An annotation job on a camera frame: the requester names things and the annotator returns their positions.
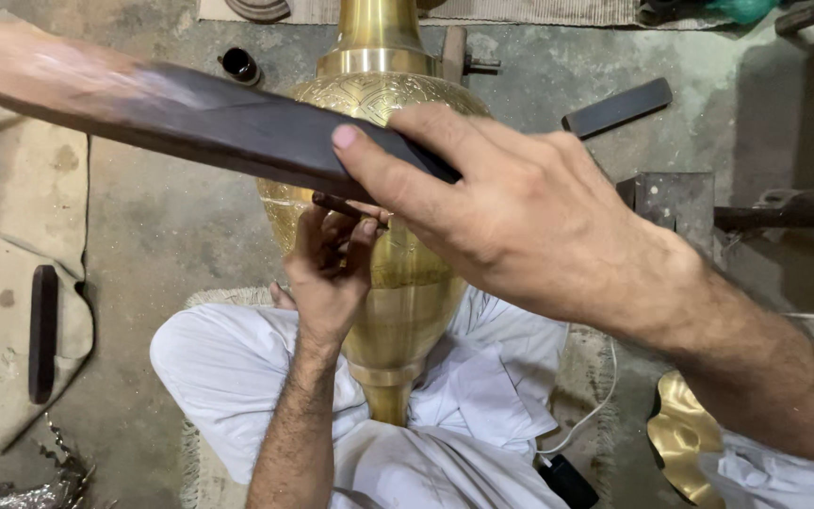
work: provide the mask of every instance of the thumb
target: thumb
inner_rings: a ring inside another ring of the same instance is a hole
[[[380,205],[432,231],[449,223],[443,215],[459,196],[456,188],[385,152],[356,126],[338,126],[332,144],[347,173]]]

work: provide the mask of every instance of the vase neck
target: vase neck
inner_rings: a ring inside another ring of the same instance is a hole
[[[335,43],[316,74],[373,71],[441,75],[420,41],[415,0],[341,0]]]

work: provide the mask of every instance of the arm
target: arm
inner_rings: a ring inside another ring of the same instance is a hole
[[[301,214],[296,245],[285,256],[300,330],[253,469],[248,509],[328,506],[334,479],[334,369],[341,343],[369,292],[377,226],[375,219],[355,223],[313,205]],[[342,266],[339,253],[347,240]],[[282,292],[275,285],[272,290]]]
[[[814,459],[814,342],[633,214],[577,138],[525,136],[434,104],[389,125],[464,178],[425,175],[353,126],[334,133],[336,154],[469,283],[665,353],[725,427]]]

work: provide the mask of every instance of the white clothing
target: white clothing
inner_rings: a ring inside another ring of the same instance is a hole
[[[292,311],[204,304],[153,338],[155,372],[238,483],[250,481],[297,326]],[[566,336],[565,323],[470,288],[413,390],[407,428],[369,420],[339,357],[330,506],[567,507],[532,467],[536,436],[557,426],[545,405]],[[726,434],[724,455],[704,462],[729,508],[814,507],[813,462],[737,439]],[[787,489],[769,462],[792,469]]]

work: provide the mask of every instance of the hairy forearm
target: hairy forearm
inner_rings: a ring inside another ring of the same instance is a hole
[[[247,508],[326,507],[334,480],[332,399],[337,350],[299,338],[247,497]]]
[[[723,426],[814,459],[814,341],[710,269],[679,320],[652,332]]]

